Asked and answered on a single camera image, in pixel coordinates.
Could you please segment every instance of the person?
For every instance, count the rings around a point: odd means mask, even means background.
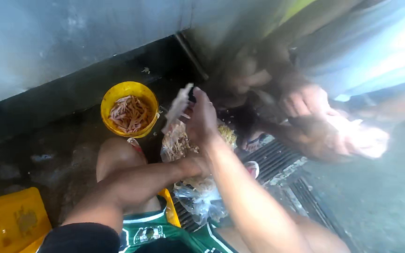
[[[327,229],[284,209],[247,172],[221,138],[207,95],[194,89],[196,103],[188,137],[201,155],[147,164],[121,138],[104,142],[96,165],[96,187],[44,239],[38,253],[50,252],[285,252],[346,253],[346,245]],[[164,216],[164,187],[187,177],[212,174],[235,224],[194,233]]]
[[[333,102],[361,95],[367,103],[346,106],[374,125],[365,133],[405,120],[405,0],[313,1],[254,48],[242,49],[226,75],[236,95],[253,90],[272,112],[274,121],[259,124],[267,126],[261,131],[277,133],[312,157],[326,159],[321,155],[326,149],[333,155],[362,153],[347,133],[328,141],[333,149],[324,145],[338,129],[319,121],[346,118]],[[392,88],[394,96],[377,93]],[[376,96],[370,100],[369,94]],[[277,126],[285,118],[290,124]],[[379,152],[373,154],[383,153],[384,135],[380,132]]]

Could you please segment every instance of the concrete wall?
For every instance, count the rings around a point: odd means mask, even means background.
[[[0,101],[252,0],[0,0]]]

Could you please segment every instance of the plastic bag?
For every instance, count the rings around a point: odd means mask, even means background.
[[[175,183],[173,190],[175,197],[199,225],[206,224],[209,217],[219,222],[221,218],[228,216],[213,178],[209,177],[204,181],[207,186],[205,189],[196,190],[179,182]]]
[[[223,139],[234,149],[236,136],[233,131],[219,121],[219,130]],[[162,161],[170,162],[175,159],[185,157],[185,153],[178,150],[174,144],[182,138],[186,138],[185,124],[182,122],[174,123],[170,126],[170,131],[166,133],[162,140],[162,149],[160,156]],[[190,152],[197,152],[198,147],[189,145]],[[213,177],[208,178],[188,178],[182,182],[175,183],[173,193],[182,204],[182,206],[192,214],[192,218],[199,225],[204,225],[207,219],[211,217],[214,221],[220,221],[226,217],[228,212],[218,192],[217,185]]]

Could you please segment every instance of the metal grate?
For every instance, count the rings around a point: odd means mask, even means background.
[[[257,181],[263,184],[281,173],[285,168],[301,159],[302,155],[277,140],[273,140],[242,159],[242,162],[256,161],[259,164]]]

